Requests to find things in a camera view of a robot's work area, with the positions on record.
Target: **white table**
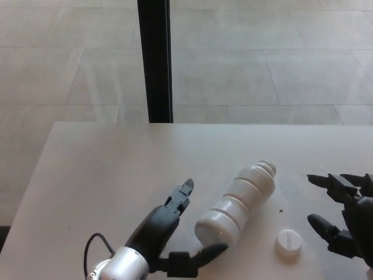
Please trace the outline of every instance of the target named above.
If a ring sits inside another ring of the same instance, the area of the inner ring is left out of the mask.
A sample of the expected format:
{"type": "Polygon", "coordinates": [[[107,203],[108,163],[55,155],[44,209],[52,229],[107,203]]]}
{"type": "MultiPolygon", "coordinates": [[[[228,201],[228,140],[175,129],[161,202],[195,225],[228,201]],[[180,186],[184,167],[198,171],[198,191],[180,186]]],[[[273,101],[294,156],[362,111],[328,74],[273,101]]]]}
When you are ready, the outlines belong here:
{"type": "MultiPolygon", "coordinates": [[[[240,245],[200,269],[200,279],[365,279],[363,260],[328,252],[308,224],[307,215],[318,213],[346,228],[342,206],[306,174],[373,172],[372,143],[371,127],[56,123],[0,254],[1,279],[83,279],[83,249],[92,233],[103,233],[114,247],[124,244],[189,177],[191,203],[163,255],[195,253],[198,217],[243,166],[261,159],[277,167],[275,193],[240,245]],[[304,239],[293,264],[274,253],[285,228],[304,239]]],[[[89,263],[107,256],[94,242],[89,263]]]]}

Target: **black cable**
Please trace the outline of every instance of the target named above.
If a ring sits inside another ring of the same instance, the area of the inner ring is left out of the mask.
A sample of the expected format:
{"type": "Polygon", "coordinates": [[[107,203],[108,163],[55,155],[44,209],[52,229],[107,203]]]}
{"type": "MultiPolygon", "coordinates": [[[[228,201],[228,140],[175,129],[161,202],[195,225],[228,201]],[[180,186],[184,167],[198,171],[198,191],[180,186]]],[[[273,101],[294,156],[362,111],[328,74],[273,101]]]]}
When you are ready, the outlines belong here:
{"type": "Polygon", "coordinates": [[[86,247],[84,249],[84,258],[83,258],[83,268],[84,268],[84,276],[85,278],[87,278],[88,276],[88,270],[87,270],[87,256],[88,256],[88,249],[89,249],[89,246],[92,242],[92,240],[98,236],[99,238],[101,238],[101,240],[104,242],[104,244],[106,245],[106,247],[108,248],[108,250],[110,251],[111,254],[114,254],[115,251],[113,250],[113,248],[110,246],[109,242],[106,240],[105,236],[103,236],[101,233],[99,232],[96,232],[94,233],[87,241],[87,244],[86,244],[86,247]]]}

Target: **tiled floor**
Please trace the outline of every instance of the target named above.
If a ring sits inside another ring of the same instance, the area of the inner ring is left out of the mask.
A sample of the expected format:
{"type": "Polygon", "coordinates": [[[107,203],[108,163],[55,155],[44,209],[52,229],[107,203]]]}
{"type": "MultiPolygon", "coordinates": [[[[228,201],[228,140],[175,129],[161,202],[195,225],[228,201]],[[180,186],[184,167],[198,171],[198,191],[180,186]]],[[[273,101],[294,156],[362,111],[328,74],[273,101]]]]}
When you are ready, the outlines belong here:
{"type": "MultiPolygon", "coordinates": [[[[170,0],[177,123],[373,124],[373,0],[170,0]]],[[[54,121],[147,121],[136,0],[0,0],[0,225],[54,121]]]]}

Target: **white bottle cap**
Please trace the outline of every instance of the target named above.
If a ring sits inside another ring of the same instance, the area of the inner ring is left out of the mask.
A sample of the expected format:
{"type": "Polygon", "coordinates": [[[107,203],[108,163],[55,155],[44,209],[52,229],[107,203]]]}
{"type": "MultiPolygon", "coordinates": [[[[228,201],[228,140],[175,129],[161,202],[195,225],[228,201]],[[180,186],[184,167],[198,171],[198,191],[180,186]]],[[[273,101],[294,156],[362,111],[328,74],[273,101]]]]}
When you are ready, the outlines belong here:
{"type": "Polygon", "coordinates": [[[293,230],[284,229],[276,239],[276,249],[282,257],[291,258],[299,255],[302,237],[293,230]]]}

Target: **robotic hand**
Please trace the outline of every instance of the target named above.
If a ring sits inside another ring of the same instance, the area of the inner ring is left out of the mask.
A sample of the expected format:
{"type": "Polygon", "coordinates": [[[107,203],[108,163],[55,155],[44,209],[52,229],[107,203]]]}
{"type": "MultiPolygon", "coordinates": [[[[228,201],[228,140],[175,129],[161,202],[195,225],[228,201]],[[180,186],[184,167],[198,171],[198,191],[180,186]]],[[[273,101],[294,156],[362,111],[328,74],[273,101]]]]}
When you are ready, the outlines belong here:
{"type": "Polygon", "coordinates": [[[348,230],[340,230],[323,217],[312,214],[308,221],[313,229],[328,243],[328,250],[348,257],[360,257],[373,267],[373,176],[350,174],[328,177],[307,175],[308,181],[326,188],[335,202],[342,203],[342,215],[348,230]]]}
{"type": "Polygon", "coordinates": [[[123,247],[86,275],[87,280],[139,280],[156,271],[166,272],[167,277],[197,277],[198,268],[218,257],[228,245],[211,245],[192,258],[188,252],[170,252],[166,259],[159,257],[189,204],[193,187],[192,179],[177,187],[164,205],[155,207],[148,214],[123,247]]]}

